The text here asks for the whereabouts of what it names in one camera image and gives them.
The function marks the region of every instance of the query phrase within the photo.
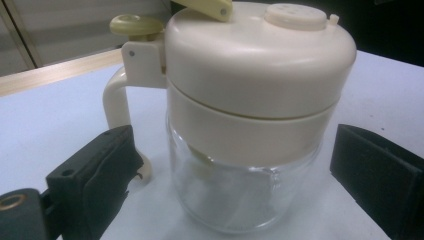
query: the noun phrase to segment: handle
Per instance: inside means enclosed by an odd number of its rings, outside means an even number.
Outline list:
[[[116,32],[119,24],[130,24],[131,28],[128,36],[141,36],[146,34],[143,28],[139,28],[140,32],[134,33],[133,25],[136,23],[143,24],[136,16],[123,18],[118,16],[111,22],[112,32]],[[156,38],[150,42],[129,41],[122,47],[122,58],[124,67],[119,69],[110,79],[103,92],[103,107],[106,113],[109,128],[120,127],[131,124],[128,109],[126,86],[149,87],[149,88],[166,88],[165,77],[165,54],[163,33],[148,32],[150,36],[156,35]]]

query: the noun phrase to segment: black clamp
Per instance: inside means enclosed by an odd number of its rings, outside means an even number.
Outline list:
[[[142,165],[131,126],[102,133],[46,177],[43,194],[0,196],[0,239],[100,239]]]

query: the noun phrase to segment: lid knob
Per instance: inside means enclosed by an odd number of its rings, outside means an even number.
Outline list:
[[[133,14],[114,17],[109,27],[112,33],[128,36],[130,41],[148,41],[149,36],[156,35],[163,30],[161,21]]]
[[[265,14],[265,20],[279,27],[316,31],[326,27],[327,15],[316,8],[296,4],[273,4]]]

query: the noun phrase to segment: cream plastic handle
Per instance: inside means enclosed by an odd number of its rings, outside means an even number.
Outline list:
[[[124,67],[110,79],[103,92],[109,128],[131,124],[126,86],[166,88],[163,24],[154,18],[119,15],[110,22],[114,34],[126,35],[122,46]]]
[[[151,42],[127,42],[122,47],[124,67],[110,79],[103,92],[109,128],[131,124],[126,86],[166,88],[163,34]]]

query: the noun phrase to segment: white plastic housing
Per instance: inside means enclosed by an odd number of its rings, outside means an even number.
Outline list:
[[[311,9],[234,2],[227,23],[180,11],[165,32],[167,77],[195,101],[235,115],[285,119],[324,111],[340,97],[356,46],[322,11],[309,16]]]

